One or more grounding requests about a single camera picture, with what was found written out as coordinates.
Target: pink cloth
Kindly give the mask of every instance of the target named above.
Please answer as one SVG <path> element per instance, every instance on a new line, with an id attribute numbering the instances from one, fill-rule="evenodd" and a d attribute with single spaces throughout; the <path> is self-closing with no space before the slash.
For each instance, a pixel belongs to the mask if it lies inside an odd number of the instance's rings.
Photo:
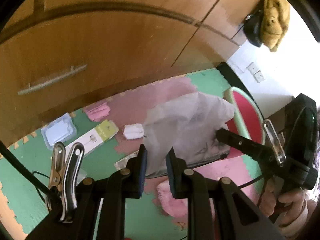
<path id="1" fill-rule="evenodd" d="M 238 186 L 251 180 L 241 156 L 209 163 L 194 170 L 209 179 L 219 180 L 222 177 L 229 177 Z M 259 196 L 253 185 L 243 188 L 242 191 L 257 204 Z M 188 213 L 187 199 L 173 198 L 168 180 L 157 186 L 157 192 L 161 206 L 167 214 L 172 217 L 182 217 Z"/>
<path id="2" fill-rule="evenodd" d="M 93 122 L 105 120 L 110 112 L 110 107 L 103 100 L 93 103 L 83 108 L 88 118 Z"/>

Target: light switch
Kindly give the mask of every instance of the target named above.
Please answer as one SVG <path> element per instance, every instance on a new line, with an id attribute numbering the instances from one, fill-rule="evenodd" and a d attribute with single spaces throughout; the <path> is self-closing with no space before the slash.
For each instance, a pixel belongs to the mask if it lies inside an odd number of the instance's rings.
<path id="1" fill-rule="evenodd" d="M 256 79 L 257 83 L 260 83 L 262 81 L 264 81 L 264 76 L 262 75 L 262 72 L 261 71 L 258 71 L 257 73 L 255 73 L 254 75 L 254 78 Z"/>
<path id="2" fill-rule="evenodd" d="M 250 65 L 247 66 L 247 69 L 250 71 L 252 75 L 254 75 L 260 70 L 259 67 L 254 62 L 251 62 Z"/>

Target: stuffed animal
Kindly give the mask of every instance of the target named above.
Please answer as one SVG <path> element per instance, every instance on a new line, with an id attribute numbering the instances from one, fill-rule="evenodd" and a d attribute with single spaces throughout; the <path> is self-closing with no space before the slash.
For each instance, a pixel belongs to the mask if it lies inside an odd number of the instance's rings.
<path id="1" fill-rule="evenodd" d="M 264 0 L 261 24 L 261 40 L 271 52 L 275 52 L 288 31 L 290 3 L 287 0 Z"/>

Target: metal drawer handle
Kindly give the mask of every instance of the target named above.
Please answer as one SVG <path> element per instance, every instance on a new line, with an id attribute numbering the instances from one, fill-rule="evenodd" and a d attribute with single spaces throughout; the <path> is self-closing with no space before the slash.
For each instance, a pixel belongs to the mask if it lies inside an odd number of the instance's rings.
<path id="1" fill-rule="evenodd" d="M 58 81 L 60 81 L 62 79 L 65 79 L 65 78 L 67 78 L 69 76 L 73 76 L 74 74 L 77 74 L 78 72 L 83 71 L 86 67 L 87 67 L 87 65 L 83 65 L 83 66 L 80 66 L 80 67 L 77 67 L 77 68 L 74 68 L 72 66 L 70 72 L 65 73 L 65 74 L 63 74 L 61 76 L 52 78 L 52 79 L 50 79 L 50 80 L 48 80 L 46 82 L 43 82 L 41 84 L 38 84 L 38 85 L 35 85 L 35 86 L 31 87 L 31 85 L 29 83 L 28 88 L 18 91 L 18 95 L 25 95 L 25 94 L 31 93 L 33 91 L 37 91 L 37 90 L 39 90 L 41 88 L 50 86 L 50 85 L 52 85 L 54 83 L 57 83 Z"/>

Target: finger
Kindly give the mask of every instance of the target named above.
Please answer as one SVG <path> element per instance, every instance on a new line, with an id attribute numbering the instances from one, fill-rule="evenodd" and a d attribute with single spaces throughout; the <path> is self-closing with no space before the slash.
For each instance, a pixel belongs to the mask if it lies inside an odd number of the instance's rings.
<path id="1" fill-rule="evenodd" d="M 271 192 L 274 192 L 275 188 L 276 188 L 275 180 L 273 178 L 269 179 L 267 181 L 265 190 L 269 190 Z"/>
<path id="2" fill-rule="evenodd" d="M 268 205 L 268 203 L 261 203 L 259 209 L 266 217 L 270 217 L 275 211 L 275 208 L 273 206 Z"/>
<path id="3" fill-rule="evenodd" d="M 305 198 L 305 192 L 302 188 L 295 188 L 278 197 L 281 203 L 302 202 Z"/>
<path id="4" fill-rule="evenodd" d="M 290 210 L 281 219 L 280 224 L 288 225 L 288 224 L 291 224 L 293 221 L 295 221 L 298 218 L 298 216 L 301 214 L 303 202 L 304 202 L 304 199 L 302 201 L 293 202 L 292 208 L 290 208 Z"/>
<path id="5" fill-rule="evenodd" d="M 261 203 L 268 203 L 269 206 L 274 208 L 277 204 L 277 200 L 271 191 L 266 190 L 261 196 Z"/>

